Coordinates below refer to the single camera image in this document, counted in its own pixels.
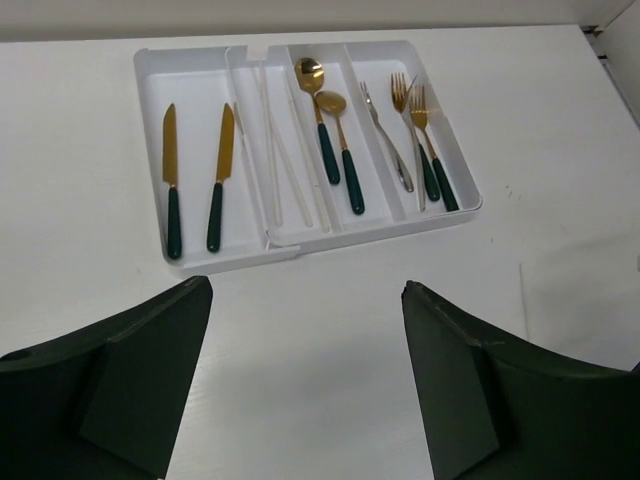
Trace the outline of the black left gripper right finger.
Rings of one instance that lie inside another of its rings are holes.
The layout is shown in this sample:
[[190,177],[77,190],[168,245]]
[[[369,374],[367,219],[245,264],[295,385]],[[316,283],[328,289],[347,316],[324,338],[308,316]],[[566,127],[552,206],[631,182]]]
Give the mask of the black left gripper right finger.
[[513,335],[421,283],[404,329],[437,479],[635,479],[639,372]]

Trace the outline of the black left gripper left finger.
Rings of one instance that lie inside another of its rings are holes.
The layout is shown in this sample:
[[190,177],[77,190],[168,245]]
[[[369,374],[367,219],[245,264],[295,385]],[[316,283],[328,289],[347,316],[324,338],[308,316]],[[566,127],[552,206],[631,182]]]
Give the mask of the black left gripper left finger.
[[1,358],[4,479],[163,479],[213,289],[191,277]]

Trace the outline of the silver fork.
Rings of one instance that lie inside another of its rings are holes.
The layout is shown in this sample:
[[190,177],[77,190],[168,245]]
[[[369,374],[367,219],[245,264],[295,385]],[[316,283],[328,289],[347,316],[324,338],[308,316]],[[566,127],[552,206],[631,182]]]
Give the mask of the silver fork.
[[405,119],[405,123],[408,126],[409,133],[412,140],[412,145],[413,145],[415,165],[416,165],[418,207],[420,212],[425,212],[426,211],[426,187],[424,184],[424,170],[423,170],[423,164],[422,164],[422,157],[420,154],[420,144],[419,144],[417,134],[415,132],[413,120],[411,118],[411,107],[410,107],[411,92],[417,78],[418,78],[417,75],[415,75],[412,78],[411,83],[409,84],[409,86],[405,91],[403,117]]
[[378,112],[372,102],[366,83],[364,81],[360,81],[359,86],[363,93],[365,103],[367,105],[367,109],[369,111],[373,124],[378,130],[378,132],[380,133],[380,135],[382,136],[382,139],[386,144],[387,150],[389,151],[391,163],[399,178],[399,181],[407,192],[412,193],[414,191],[414,184],[413,184],[411,175],[409,173],[408,167],[406,166],[404,160],[402,159],[401,155],[399,154],[397,148],[395,147],[393,141],[387,134],[386,130],[382,127],[379,121]]

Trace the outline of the gold knife green handle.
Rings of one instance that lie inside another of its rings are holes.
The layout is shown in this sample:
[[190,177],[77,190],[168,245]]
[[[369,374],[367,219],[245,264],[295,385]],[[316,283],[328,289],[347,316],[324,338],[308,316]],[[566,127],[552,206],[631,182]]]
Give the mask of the gold knife green handle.
[[216,178],[213,187],[209,214],[206,246],[212,252],[221,247],[221,224],[223,210],[223,184],[231,176],[235,134],[235,119],[231,106],[226,103],[223,108],[221,131],[219,138]]
[[178,193],[178,145],[176,106],[171,103],[163,117],[162,178],[168,185],[167,254],[175,260],[182,255]]

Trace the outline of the gold fork green handle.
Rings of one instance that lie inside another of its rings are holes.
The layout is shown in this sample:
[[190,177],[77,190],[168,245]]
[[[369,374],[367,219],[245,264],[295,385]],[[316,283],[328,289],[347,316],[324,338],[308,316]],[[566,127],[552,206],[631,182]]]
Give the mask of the gold fork green handle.
[[442,199],[447,212],[457,211],[459,209],[458,202],[444,170],[444,166],[427,132],[428,109],[424,85],[412,88],[409,107],[413,125],[422,133],[426,142],[427,152],[425,152],[422,146],[419,147],[419,150],[423,163],[423,176],[427,196],[432,202],[437,202]]
[[403,73],[392,73],[391,97],[394,108],[401,115],[404,123],[409,129],[416,162],[418,207],[421,212],[424,212],[427,210],[427,200],[438,201],[440,198],[440,191],[435,174],[432,171],[427,154],[418,139],[411,117],[410,95],[415,80],[416,77],[413,78],[410,84],[407,84]]

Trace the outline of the gold spoon green handle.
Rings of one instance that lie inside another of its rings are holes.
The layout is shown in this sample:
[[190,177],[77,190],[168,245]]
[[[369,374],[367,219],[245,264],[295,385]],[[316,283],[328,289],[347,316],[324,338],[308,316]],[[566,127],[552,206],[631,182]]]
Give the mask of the gold spoon green handle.
[[335,118],[351,209],[354,214],[362,215],[365,212],[364,196],[341,124],[341,115],[347,107],[346,99],[339,93],[329,90],[318,92],[315,98],[319,107]]
[[339,167],[316,99],[316,94],[324,85],[324,69],[318,61],[310,57],[303,57],[297,60],[294,69],[299,88],[308,93],[312,99],[317,134],[328,181],[332,185],[338,185],[341,180]]

